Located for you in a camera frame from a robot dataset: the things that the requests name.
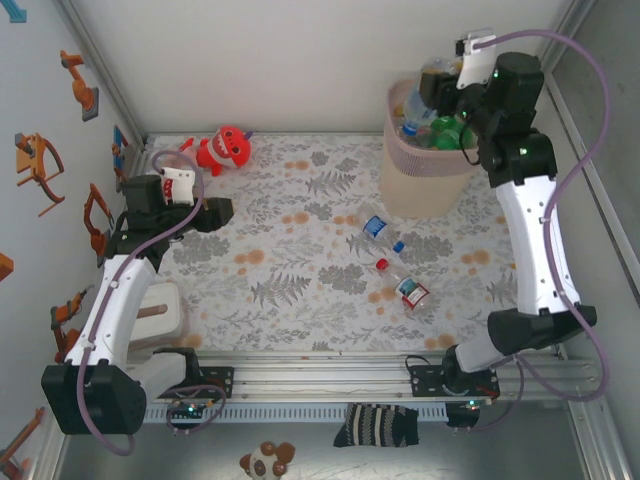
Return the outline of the clear bottle round blue label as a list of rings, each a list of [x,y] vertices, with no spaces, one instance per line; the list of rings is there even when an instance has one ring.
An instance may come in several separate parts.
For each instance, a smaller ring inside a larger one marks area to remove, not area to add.
[[[395,253],[400,253],[405,248],[404,242],[400,239],[394,227],[373,211],[360,210],[355,215],[349,215],[347,219],[376,244]]]

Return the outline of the white floral table mat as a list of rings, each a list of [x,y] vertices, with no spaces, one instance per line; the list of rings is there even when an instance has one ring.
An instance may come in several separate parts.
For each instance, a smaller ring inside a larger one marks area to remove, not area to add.
[[[132,350],[440,350],[515,306],[509,231],[483,172],[440,218],[391,217],[405,244],[395,253],[347,219],[366,204],[386,212],[380,137],[256,135],[252,146],[247,166],[205,179],[208,196],[233,201],[232,221],[163,257],[156,279],[178,287],[180,336]],[[423,313],[385,286],[380,259],[429,290]]]

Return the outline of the aluminium frame post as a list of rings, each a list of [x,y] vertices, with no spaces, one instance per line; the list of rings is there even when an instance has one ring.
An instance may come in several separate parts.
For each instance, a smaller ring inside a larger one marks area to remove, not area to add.
[[[588,47],[586,26],[597,0],[560,0],[556,18],[547,27]],[[592,66],[568,45],[551,38],[528,36],[511,39],[498,51],[522,51],[536,56],[545,75],[534,125],[545,134],[568,135],[578,129],[585,142],[601,124],[602,92]]]
[[[79,0],[52,0],[67,30],[78,45],[81,55],[89,60],[89,66],[96,80],[106,90],[107,96],[120,115],[135,142],[144,147],[148,133],[137,117],[124,89],[118,82],[106,51],[91,27],[87,15],[79,5]]]

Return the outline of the brown white plush toy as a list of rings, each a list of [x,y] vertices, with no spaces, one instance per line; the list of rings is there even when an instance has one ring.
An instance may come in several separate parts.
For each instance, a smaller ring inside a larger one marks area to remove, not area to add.
[[[244,455],[239,465],[252,480],[281,480],[295,456],[295,447],[288,442],[276,445],[266,441],[250,454]]]

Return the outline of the aluminium mounting rail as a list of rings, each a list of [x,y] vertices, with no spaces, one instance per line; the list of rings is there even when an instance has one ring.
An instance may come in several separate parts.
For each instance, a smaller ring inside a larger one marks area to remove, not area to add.
[[[235,370],[232,400],[238,402],[401,403],[413,397],[405,367],[407,352],[250,352],[197,351],[202,366]],[[600,382],[593,361],[561,360],[548,351],[524,355],[552,386],[567,394],[586,395]],[[553,400],[523,367],[524,400]],[[497,368],[499,400],[515,399],[519,370],[515,362]]]

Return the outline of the blue orange wall sticker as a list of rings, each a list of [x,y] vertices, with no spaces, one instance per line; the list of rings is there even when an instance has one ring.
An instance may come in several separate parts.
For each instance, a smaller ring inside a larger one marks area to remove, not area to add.
[[[122,184],[126,181],[125,167],[127,165],[126,156],[129,153],[129,142],[120,128],[113,127],[113,141],[111,145],[113,170],[115,174],[116,191],[121,191]]]

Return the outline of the circuit board green light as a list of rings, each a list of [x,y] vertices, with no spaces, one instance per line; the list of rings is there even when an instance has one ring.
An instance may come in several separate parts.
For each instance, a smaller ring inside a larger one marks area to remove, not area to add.
[[[491,399],[447,402],[445,404],[448,418],[446,425],[452,429],[473,429],[478,424],[482,408],[492,404]]]
[[[199,419],[204,411],[209,407],[209,403],[174,402],[167,410],[171,418],[178,419]]]

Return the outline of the red plush monster toy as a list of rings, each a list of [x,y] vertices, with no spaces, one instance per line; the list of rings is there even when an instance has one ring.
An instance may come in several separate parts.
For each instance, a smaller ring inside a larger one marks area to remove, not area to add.
[[[212,176],[219,176],[226,169],[239,169],[250,161],[252,136],[252,131],[222,126],[212,137],[199,142],[190,137],[179,150],[195,159],[199,167],[208,169]]]

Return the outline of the black white striped sock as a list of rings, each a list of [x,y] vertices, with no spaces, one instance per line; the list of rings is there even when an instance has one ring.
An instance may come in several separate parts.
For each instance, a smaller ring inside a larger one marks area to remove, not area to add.
[[[350,403],[333,446],[404,448],[419,444],[418,411],[399,405]]]

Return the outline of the pink mesh bin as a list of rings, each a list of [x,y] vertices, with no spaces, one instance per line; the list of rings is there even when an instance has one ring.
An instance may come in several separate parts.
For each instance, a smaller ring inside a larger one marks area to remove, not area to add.
[[[440,217],[454,206],[472,176],[480,171],[467,162],[478,158],[477,149],[429,150],[403,140],[395,111],[408,97],[411,86],[410,80],[399,80],[387,92],[379,190],[392,216]]]

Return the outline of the orange robot arm sticker grey base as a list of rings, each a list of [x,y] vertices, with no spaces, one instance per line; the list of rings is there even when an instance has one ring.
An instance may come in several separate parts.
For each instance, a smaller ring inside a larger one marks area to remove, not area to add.
[[[89,87],[77,67],[85,62],[81,55],[69,55],[64,50],[60,51],[61,65],[69,72],[72,81],[72,92],[76,101],[81,105],[81,118],[88,122],[99,114],[99,89]]]

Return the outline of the orange claw robot sticker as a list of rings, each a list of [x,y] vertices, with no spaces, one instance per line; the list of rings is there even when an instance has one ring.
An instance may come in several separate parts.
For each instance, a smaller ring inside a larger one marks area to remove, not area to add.
[[[53,144],[39,133],[32,135],[17,133],[14,141],[16,147],[16,172],[29,173],[27,177],[19,180],[16,185],[22,186],[33,181],[39,186],[50,201],[50,205],[38,214],[38,217],[42,217],[65,200],[64,196],[56,195],[49,185],[51,180],[65,172],[64,164]],[[45,156],[47,154],[53,158],[57,167],[57,170],[52,174],[46,173]]]

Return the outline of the small orange robot sticker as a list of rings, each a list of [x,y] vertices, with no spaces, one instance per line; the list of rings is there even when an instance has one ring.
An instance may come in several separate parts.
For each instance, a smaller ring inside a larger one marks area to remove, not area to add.
[[[74,328],[71,328],[70,330],[65,332],[63,330],[63,326],[80,312],[84,297],[93,287],[93,284],[88,285],[84,290],[79,291],[71,300],[68,300],[64,305],[54,306],[50,310],[50,328],[54,334],[54,339],[57,347],[54,361],[58,364],[64,362],[67,354],[73,348],[80,335],[80,332]]]

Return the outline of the clear bottle red cap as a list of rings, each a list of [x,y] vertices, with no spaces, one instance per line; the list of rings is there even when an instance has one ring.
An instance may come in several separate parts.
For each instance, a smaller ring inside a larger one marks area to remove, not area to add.
[[[408,311],[418,314],[426,310],[430,292],[416,276],[387,259],[378,260],[376,270],[383,278],[385,286],[401,298]]]

